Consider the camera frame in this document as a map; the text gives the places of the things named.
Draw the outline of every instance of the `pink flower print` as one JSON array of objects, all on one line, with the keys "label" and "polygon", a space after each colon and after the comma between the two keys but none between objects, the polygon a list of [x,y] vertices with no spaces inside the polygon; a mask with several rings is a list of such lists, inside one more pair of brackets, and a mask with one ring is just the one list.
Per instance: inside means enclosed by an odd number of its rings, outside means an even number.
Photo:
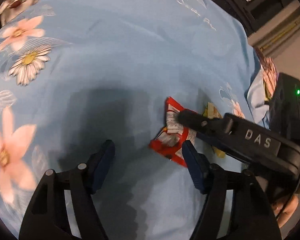
[{"label": "pink flower print", "polygon": [[240,108],[240,105],[238,102],[234,102],[233,100],[231,100],[231,103],[233,105],[233,114],[238,116],[238,117],[241,117],[241,118],[244,118],[245,119],[245,116],[243,114],[243,112],[241,111],[241,108]]},{"label": "pink flower print", "polygon": [[13,132],[14,117],[10,107],[2,112],[0,133],[0,195],[9,204],[13,203],[12,181],[24,190],[34,190],[36,182],[28,165],[22,160],[34,137],[36,126],[27,124]]},{"label": "pink flower print", "polygon": [[18,22],[17,26],[7,28],[2,33],[2,37],[6,39],[0,44],[0,51],[9,44],[11,44],[14,51],[21,49],[26,43],[28,36],[42,37],[44,35],[44,30],[35,29],[42,20],[43,16],[37,16],[30,20],[23,19]]}]

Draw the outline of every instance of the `candy wrapper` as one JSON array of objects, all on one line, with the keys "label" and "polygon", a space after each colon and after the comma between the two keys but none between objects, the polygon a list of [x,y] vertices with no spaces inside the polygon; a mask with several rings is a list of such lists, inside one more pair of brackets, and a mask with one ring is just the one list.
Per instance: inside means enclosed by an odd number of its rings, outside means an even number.
[{"label": "candy wrapper", "polygon": [[[219,113],[219,111],[217,110],[217,108],[214,106],[213,103],[208,103],[206,109],[203,112],[203,116],[204,117],[208,117],[210,119],[212,118],[222,118],[221,114]],[[219,157],[219,158],[225,158],[226,157],[226,153],[219,150],[218,148],[212,146],[212,149],[214,151],[214,153]]]},{"label": "candy wrapper", "polygon": [[194,144],[196,132],[183,127],[177,122],[177,116],[184,108],[173,98],[166,100],[166,124],[154,140],[150,142],[150,148],[166,158],[186,167],[182,156],[182,144],[190,140]]}]

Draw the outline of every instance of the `yellow wrapper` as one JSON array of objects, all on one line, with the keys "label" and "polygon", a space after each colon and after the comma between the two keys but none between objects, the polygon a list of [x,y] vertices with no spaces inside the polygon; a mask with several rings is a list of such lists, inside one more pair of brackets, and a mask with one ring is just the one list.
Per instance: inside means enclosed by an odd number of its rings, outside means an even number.
[{"label": "yellow wrapper", "polygon": [[[219,113],[219,111],[217,110],[217,108],[214,106],[213,103],[208,103],[204,112],[203,112],[203,116],[204,117],[208,117],[210,119],[212,118],[222,118],[221,114]],[[218,148],[212,146],[212,149],[214,151],[214,153],[219,157],[219,158],[225,158],[226,157],[226,153],[219,150]]]}]

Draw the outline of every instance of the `bed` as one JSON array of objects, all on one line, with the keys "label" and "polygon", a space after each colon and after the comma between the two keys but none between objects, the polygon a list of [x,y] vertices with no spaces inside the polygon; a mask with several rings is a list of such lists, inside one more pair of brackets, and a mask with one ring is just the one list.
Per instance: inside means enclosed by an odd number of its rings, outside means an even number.
[{"label": "bed", "polygon": [[165,99],[252,121],[246,96],[259,70],[241,24],[210,0],[39,0],[0,29],[1,219],[18,236],[43,173],[71,169],[111,139],[116,160],[93,196],[109,239],[189,239],[205,196],[186,168],[148,147]]}]

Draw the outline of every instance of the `red snack packet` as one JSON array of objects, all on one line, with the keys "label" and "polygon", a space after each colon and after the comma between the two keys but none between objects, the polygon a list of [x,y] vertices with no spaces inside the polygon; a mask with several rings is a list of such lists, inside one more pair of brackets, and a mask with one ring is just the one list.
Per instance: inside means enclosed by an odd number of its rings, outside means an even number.
[{"label": "red snack packet", "polygon": [[167,127],[159,132],[149,146],[166,158],[186,167],[181,147],[186,140],[190,140],[194,144],[196,132],[177,122],[177,115],[182,110],[184,108],[173,98],[169,97],[166,100]]}]

